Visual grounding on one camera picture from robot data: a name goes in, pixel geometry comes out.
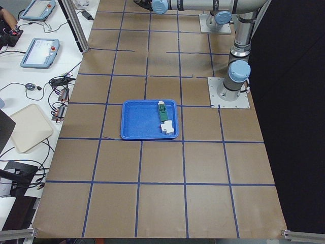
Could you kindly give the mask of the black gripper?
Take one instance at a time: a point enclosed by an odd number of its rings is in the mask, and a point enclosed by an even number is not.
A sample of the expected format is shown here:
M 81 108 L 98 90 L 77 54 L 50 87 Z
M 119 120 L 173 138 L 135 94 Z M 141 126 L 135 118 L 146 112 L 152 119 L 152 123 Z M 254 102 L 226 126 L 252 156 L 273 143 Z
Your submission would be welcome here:
M 152 11 L 152 1 L 151 0 L 134 0 L 134 3 L 143 9 Z

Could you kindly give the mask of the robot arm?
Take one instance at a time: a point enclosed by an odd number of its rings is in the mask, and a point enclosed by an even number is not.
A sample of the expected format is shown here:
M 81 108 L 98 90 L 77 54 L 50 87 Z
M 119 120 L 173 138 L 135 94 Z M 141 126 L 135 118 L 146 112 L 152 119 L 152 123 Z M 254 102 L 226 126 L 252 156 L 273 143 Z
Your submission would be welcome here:
M 210 11 L 206 24 L 210 28 L 228 24 L 232 19 L 232 14 L 229 11 Z
M 266 1 L 134 1 L 138 6 L 164 14 L 168 10 L 208 10 L 209 27 L 227 24 L 232 15 L 236 14 L 238 26 L 234 44 L 229 53 L 229 64 L 236 60 L 248 61 L 250 56 L 251 38 L 260 10 Z

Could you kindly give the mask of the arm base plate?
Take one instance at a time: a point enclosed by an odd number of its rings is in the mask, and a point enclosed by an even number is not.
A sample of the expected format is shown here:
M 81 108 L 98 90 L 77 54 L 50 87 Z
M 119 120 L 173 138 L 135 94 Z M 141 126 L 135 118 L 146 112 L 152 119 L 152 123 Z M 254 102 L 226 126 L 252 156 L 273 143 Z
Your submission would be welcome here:
M 199 14 L 201 33 L 230 35 L 232 32 L 229 25 L 231 19 L 232 15 L 228 11 L 218 12 L 215 15 L 211 13 Z
M 208 77 L 211 108 L 250 109 L 247 92 L 230 91 L 224 87 L 224 78 Z

